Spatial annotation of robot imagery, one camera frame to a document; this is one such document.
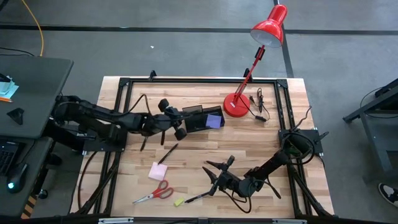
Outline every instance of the pink sticky note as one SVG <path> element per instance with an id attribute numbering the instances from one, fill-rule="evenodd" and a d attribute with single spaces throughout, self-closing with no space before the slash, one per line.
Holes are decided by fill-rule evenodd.
<path id="1" fill-rule="evenodd" d="M 152 167 L 150 168 L 148 177 L 155 180 L 163 180 L 164 175 L 166 175 L 166 170 L 167 170 L 166 165 L 154 162 L 152 164 Z"/>

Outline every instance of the lamp shade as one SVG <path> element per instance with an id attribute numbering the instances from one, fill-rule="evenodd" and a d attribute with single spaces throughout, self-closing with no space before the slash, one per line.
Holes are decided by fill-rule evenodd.
<path id="1" fill-rule="evenodd" d="M 250 31 L 254 40 L 266 47 L 280 47 L 284 41 L 282 23 L 287 15 L 287 8 L 278 4 L 272 8 L 266 21 L 255 25 Z"/>

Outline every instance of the desk lamp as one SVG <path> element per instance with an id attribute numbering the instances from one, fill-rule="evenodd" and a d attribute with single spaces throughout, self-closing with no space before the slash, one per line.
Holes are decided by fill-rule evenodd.
<path id="1" fill-rule="evenodd" d="M 258 23 L 251 29 L 251 37 L 262 44 L 262 46 L 257 50 L 256 59 L 251 69 L 246 69 L 245 75 L 246 73 L 247 75 L 244 81 L 238 86 L 238 89 L 235 91 L 235 93 L 228 94 L 224 99 L 224 110 L 228 115 L 234 118 L 240 118 L 249 111 L 250 101 L 245 95 L 242 94 L 242 92 L 246 87 L 246 83 L 251 77 L 254 67 L 256 67 L 258 61 L 261 60 L 264 52 L 266 51 L 264 47 L 280 47 L 282 45 L 284 41 L 282 23 L 286 17 L 286 14 L 286 6 L 278 4 L 272 8 L 271 13 L 266 21 Z"/>

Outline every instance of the yellow cable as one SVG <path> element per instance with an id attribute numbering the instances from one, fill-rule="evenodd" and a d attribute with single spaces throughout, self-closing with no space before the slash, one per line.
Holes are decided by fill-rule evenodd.
<path id="1" fill-rule="evenodd" d="M 37 22 L 37 19 L 36 19 L 35 15 L 33 15 L 33 12 L 29 9 L 29 6 L 26 4 L 26 2 L 24 0 L 22 0 L 22 3 L 24 3 L 26 9 L 29 11 L 29 13 L 33 17 L 34 21 L 36 22 L 37 27 L 39 28 L 40 36 L 42 38 L 42 50 L 40 51 L 40 57 L 42 57 L 43 56 L 43 51 L 44 51 L 44 37 L 43 37 L 42 29 L 40 28 L 39 22 Z"/>

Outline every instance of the gray floor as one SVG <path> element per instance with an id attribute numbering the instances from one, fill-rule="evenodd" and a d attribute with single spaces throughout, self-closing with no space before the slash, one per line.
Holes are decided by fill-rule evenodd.
<path id="1" fill-rule="evenodd" d="M 28 1 L 42 24 L 74 26 L 251 28 L 266 18 L 272 0 L 41 0 Z M 398 30 L 394 0 L 281 0 L 289 8 L 286 29 Z M 32 24 L 19 1 L 0 12 L 0 22 Z M 258 44 L 249 34 L 156 32 L 44 32 L 45 56 L 69 58 L 75 66 L 63 90 L 96 101 L 105 75 L 239 77 Z M 326 176 L 335 213 L 345 218 L 397 222 L 398 212 L 362 176 L 375 162 L 359 121 L 341 119 L 370 90 L 397 78 L 397 36 L 288 35 L 294 76 L 304 78 L 323 140 Z M 38 54 L 37 31 L 2 30 L 1 47 Z M 256 77 L 286 77 L 281 49 L 267 49 Z M 66 214 L 81 157 L 67 154 L 45 186 L 50 197 L 35 217 Z"/>

